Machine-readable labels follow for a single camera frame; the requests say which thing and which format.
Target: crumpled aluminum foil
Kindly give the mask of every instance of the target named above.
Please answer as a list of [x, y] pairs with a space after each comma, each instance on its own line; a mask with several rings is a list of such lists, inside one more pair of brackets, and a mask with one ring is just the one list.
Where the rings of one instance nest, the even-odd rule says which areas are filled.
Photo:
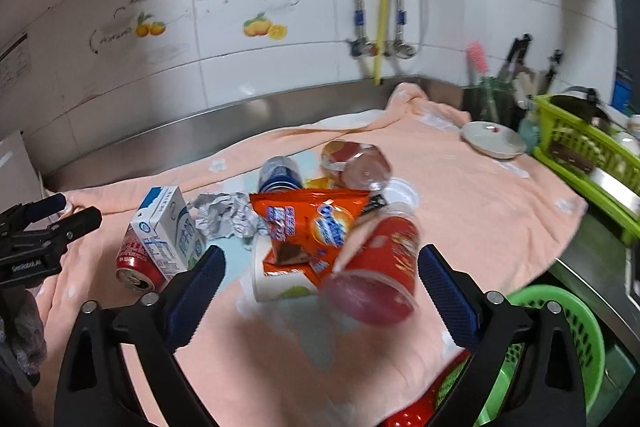
[[249, 239], [255, 233], [269, 233], [267, 223], [254, 212], [249, 195], [243, 192], [200, 194], [188, 208], [196, 209], [196, 228], [207, 240], [233, 235]]

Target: blue gripper pad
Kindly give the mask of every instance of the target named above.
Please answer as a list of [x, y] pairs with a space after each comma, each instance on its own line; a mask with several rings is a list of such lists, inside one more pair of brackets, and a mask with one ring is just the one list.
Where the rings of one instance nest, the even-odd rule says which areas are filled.
[[164, 345], [170, 352], [174, 353], [178, 347], [191, 342], [193, 333], [225, 277], [225, 269], [225, 253], [219, 247], [209, 247], [193, 269], [176, 276], [188, 274], [190, 279], [166, 313]]
[[433, 245], [420, 250], [418, 275], [453, 341], [475, 352], [480, 343], [478, 314], [455, 282], [453, 270]]

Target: black tripod clamp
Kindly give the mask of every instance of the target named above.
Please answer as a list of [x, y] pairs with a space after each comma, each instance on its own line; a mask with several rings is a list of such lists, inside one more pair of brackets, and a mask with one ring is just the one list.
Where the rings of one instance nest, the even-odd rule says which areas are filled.
[[16, 204], [0, 214], [0, 290], [36, 286], [60, 273], [60, 257], [67, 245], [100, 227], [102, 214], [91, 206], [45, 230], [24, 231], [31, 223], [61, 212], [65, 205], [65, 197], [55, 194], [35, 203]]
[[[560, 306], [554, 302], [541, 310], [512, 306], [498, 292], [483, 294], [471, 277], [451, 270], [440, 258], [479, 312], [482, 339], [428, 426], [472, 427], [494, 386], [508, 347], [524, 343], [502, 411], [489, 425], [584, 427], [580, 367]], [[148, 293], [135, 304], [117, 309], [101, 309], [95, 301], [82, 306], [60, 372], [56, 427], [152, 425], [133, 390], [119, 344], [135, 345], [146, 379], [170, 427], [218, 427], [174, 359], [175, 347], [185, 342], [171, 340], [175, 336], [180, 295], [198, 290], [201, 271], [212, 274], [208, 283], [214, 293], [225, 273], [220, 248], [209, 248], [191, 271], [178, 274], [159, 295]]]
[[[549, 301], [541, 309], [514, 306], [501, 293], [483, 293], [468, 274], [452, 270], [433, 245], [425, 248], [440, 261], [477, 312], [481, 337], [459, 380], [427, 425], [474, 425], [489, 398], [508, 348], [511, 344], [523, 344], [500, 413], [484, 425], [584, 427], [586, 407], [580, 364], [560, 304]], [[438, 311], [449, 328], [447, 323], [452, 317]]]

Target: milk carton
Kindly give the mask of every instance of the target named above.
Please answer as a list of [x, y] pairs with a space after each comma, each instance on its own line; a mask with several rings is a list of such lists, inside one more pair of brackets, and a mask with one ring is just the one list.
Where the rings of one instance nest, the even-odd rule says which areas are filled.
[[205, 241], [187, 211], [179, 187], [153, 187], [131, 219], [131, 227], [165, 279], [190, 270]]

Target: peach towel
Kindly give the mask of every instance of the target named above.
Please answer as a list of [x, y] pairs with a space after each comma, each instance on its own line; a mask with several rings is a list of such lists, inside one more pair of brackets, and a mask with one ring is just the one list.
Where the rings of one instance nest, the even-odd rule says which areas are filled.
[[[139, 296], [114, 277], [114, 258], [131, 214], [152, 186], [180, 185], [193, 199], [273, 155], [319, 152], [338, 138], [368, 142], [383, 150], [394, 175], [420, 192], [422, 242], [434, 243], [483, 290], [508, 294], [545, 271], [577, 230], [584, 200], [532, 158], [502, 163], [479, 155], [452, 126], [429, 124], [433, 119], [462, 126], [468, 114], [430, 102], [415, 84], [401, 84], [385, 112], [362, 128], [278, 129], [155, 176], [67, 193], [73, 206], [100, 208], [104, 220], [72, 244], [62, 272], [47, 279], [37, 297], [49, 349], [34, 391], [41, 420], [51, 422], [62, 356], [82, 303], [96, 299], [116, 307]], [[336, 322], [334, 363], [319, 370], [295, 334], [273, 328], [251, 306], [242, 308], [250, 300], [244, 286], [235, 281], [213, 299], [191, 344], [176, 355], [222, 427], [372, 427], [420, 397], [456, 354], [418, 285], [419, 312], [398, 328], [340, 329]], [[134, 349], [126, 355], [149, 421], [165, 425]]]

